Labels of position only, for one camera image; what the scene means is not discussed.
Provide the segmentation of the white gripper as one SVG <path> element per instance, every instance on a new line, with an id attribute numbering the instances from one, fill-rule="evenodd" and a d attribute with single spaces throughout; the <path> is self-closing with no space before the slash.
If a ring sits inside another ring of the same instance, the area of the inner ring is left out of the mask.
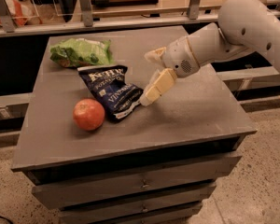
<path id="1" fill-rule="evenodd" d="M 170 90 L 174 86 L 177 77 L 191 76 L 200 69 L 190 49 L 189 41 L 185 36 L 170 43 L 167 47 L 147 52 L 145 58 L 150 63 L 163 62 L 166 68 L 161 71 L 157 70 L 144 88 L 140 97 L 140 104 L 143 106 L 153 104 Z"/>

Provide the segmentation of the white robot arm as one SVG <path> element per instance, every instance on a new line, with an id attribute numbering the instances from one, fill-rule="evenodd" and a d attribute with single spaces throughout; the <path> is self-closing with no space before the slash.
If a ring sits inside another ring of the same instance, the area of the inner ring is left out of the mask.
<path id="1" fill-rule="evenodd" d="M 197 73 L 208 63 L 232 61 L 254 51 L 280 74 L 280 20 L 260 0 L 227 0 L 216 23 L 145 54 L 161 70 L 151 77 L 140 104 L 151 105 L 177 79 Z"/>

